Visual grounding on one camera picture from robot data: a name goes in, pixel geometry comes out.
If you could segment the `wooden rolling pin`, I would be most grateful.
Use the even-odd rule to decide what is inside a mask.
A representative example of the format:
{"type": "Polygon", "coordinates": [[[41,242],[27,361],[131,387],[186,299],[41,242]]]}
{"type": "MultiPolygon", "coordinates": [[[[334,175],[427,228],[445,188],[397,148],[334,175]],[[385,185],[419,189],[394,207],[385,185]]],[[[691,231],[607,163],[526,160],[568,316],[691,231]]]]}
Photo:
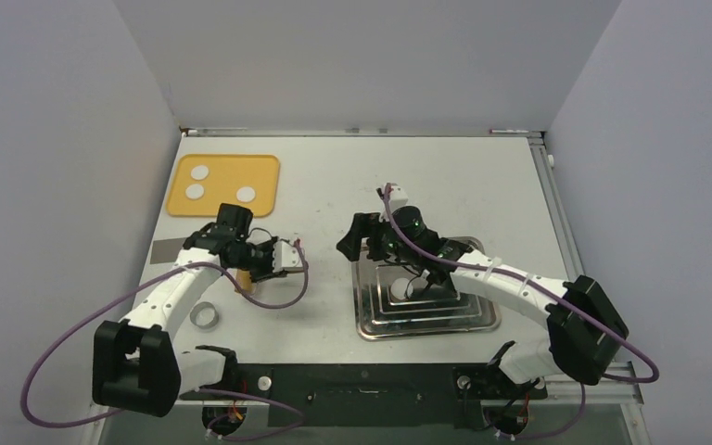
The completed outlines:
{"type": "Polygon", "coordinates": [[[249,271],[237,270],[235,272],[235,281],[237,284],[237,292],[250,296],[254,294],[255,285],[252,282],[249,271]]]}

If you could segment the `white dough piece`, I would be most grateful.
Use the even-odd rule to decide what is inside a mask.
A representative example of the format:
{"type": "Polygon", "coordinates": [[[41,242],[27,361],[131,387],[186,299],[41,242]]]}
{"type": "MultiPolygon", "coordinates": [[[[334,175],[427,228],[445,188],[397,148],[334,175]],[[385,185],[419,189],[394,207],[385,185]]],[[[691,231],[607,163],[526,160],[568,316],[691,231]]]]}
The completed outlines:
{"type": "Polygon", "coordinates": [[[395,301],[407,301],[413,295],[413,281],[398,278],[389,287],[389,295],[395,301]]]}

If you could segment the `stainless steel tray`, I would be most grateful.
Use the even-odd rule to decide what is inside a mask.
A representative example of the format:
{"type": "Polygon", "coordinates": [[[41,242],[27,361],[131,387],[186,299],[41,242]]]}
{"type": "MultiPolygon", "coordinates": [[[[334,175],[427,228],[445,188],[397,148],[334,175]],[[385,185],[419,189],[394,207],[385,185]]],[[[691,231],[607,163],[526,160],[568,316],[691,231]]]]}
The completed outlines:
{"type": "Polygon", "coordinates": [[[351,271],[356,329],[365,340],[492,331],[501,323],[494,303],[431,284],[407,262],[369,260],[366,246],[351,271]],[[398,278],[413,281],[407,301],[389,295],[398,278]]]}

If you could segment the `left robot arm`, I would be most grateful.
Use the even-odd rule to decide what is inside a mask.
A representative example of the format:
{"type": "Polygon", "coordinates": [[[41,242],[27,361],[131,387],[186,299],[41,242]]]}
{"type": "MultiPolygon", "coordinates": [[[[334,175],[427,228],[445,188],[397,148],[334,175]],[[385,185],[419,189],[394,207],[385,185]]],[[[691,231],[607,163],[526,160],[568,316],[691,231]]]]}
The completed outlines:
{"type": "Polygon", "coordinates": [[[203,294],[229,269],[246,271],[254,282],[285,277],[301,268],[296,245],[278,236],[255,244],[248,239],[253,213],[222,204],[217,218],[187,237],[170,276],[118,322],[95,331],[92,395],[111,408],[166,415],[177,399],[205,388],[217,399],[235,394],[235,352],[199,345],[176,350],[173,340],[203,294]]]}

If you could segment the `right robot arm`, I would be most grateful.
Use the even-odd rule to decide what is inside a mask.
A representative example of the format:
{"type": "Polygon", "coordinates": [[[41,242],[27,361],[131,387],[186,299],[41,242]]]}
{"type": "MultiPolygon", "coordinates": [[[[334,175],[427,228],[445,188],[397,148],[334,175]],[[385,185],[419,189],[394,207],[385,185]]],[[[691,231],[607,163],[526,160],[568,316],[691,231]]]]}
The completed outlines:
{"type": "Polygon", "coordinates": [[[629,335],[594,279],[581,275],[567,282],[503,265],[427,228],[414,206],[395,210],[390,220],[379,213],[354,214],[337,251],[355,262],[363,249],[373,261],[406,263],[435,285],[486,299],[545,328],[545,338],[511,340],[490,360],[487,384],[500,397],[549,375],[594,386],[629,335]]]}

